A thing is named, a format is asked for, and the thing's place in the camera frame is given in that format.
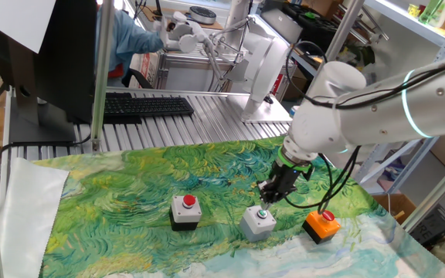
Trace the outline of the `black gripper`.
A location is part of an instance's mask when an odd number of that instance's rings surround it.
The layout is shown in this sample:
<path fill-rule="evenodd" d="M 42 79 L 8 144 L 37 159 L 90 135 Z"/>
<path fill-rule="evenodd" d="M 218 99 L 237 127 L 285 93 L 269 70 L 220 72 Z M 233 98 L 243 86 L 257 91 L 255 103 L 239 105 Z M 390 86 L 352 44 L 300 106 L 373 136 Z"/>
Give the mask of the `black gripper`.
<path fill-rule="evenodd" d="M 274 162 L 269 179 L 257 183 L 262 202 L 261 208 L 266 211 L 273 203 L 285 199 L 290 193 L 296 191 L 294 183 L 299 176 L 303 175 L 305 180 L 309 181 L 313 171 L 314 166 L 312 164 L 302 168 L 296 165 L 279 165 Z"/>

